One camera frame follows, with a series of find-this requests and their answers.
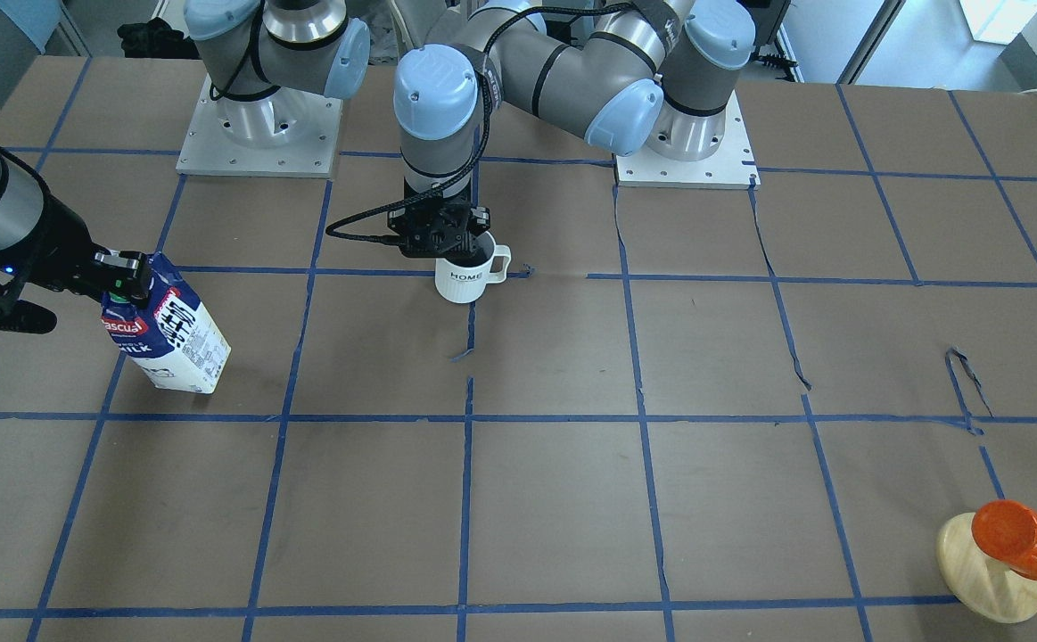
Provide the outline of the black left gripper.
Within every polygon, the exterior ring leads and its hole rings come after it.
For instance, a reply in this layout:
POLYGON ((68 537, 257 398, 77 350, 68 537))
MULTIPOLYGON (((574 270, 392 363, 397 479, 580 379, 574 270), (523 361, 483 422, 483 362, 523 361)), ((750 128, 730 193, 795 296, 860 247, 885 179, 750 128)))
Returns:
POLYGON ((473 206, 472 187, 449 198, 428 198, 396 210, 388 228, 403 238, 408 259, 469 260, 481 251, 479 236, 491 230, 491 211, 473 206))

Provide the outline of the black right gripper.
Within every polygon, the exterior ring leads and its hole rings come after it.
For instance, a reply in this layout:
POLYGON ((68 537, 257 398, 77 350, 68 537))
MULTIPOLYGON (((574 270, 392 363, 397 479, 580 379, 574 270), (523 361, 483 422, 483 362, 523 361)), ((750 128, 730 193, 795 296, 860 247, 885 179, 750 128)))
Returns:
POLYGON ((22 299, 35 284, 71 290, 111 303, 150 304, 152 259, 140 251, 108 251, 94 243, 86 223, 49 192, 44 193, 37 227, 25 240, 0 251, 0 332, 46 334, 56 314, 22 299))

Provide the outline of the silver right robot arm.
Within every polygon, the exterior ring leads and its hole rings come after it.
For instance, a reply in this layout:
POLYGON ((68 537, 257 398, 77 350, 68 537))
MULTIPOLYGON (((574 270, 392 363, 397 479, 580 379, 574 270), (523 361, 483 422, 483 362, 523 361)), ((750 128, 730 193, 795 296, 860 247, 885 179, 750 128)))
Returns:
MULTIPOLYGON (((302 91, 358 92, 370 29, 342 1, 187 1, 189 39, 211 77, 211 102, 246 109, 302 91)), ((56 31, 58 1, 0 1, 0 111, 56 31)), ((21 297, 28 284, 146 309, 152 259, 95 243, 85 222, 28 163, 0 145, 0 332, 49 333, 56 316, 21 297)))

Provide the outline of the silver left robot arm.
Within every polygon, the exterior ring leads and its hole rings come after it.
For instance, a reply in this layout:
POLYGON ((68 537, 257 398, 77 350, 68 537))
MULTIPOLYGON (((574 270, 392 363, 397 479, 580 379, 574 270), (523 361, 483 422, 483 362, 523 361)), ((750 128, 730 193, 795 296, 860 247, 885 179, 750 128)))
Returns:
POLYGON ((491 1, 448 41, 401 57, 393 85, 404 202, 389 235, 408 259, 469 259, 491 227, 469 180, 491 118, 510 104, 617 157, 717 152, 757 26, 738 1, 624 1, 598 8, 580 47, 546 32, 546 5, 491 1))

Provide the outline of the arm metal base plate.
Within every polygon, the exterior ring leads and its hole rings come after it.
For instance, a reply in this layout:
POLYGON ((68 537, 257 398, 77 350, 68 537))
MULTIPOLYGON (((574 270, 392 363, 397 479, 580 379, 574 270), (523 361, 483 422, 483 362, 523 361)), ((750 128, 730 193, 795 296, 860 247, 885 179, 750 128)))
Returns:
POLYGON ((329 179, 343 106, 343 99, 290 88, 252 103, 212 101, 206 77, 176 170, 194 176, 329 179))
POLYGON ((736 93, 725 110, 710 117, 693 117, 665 105, 652 138, 637 153, 616 157, 615 167, 621 186, 727 190, 761 186, 736 93))

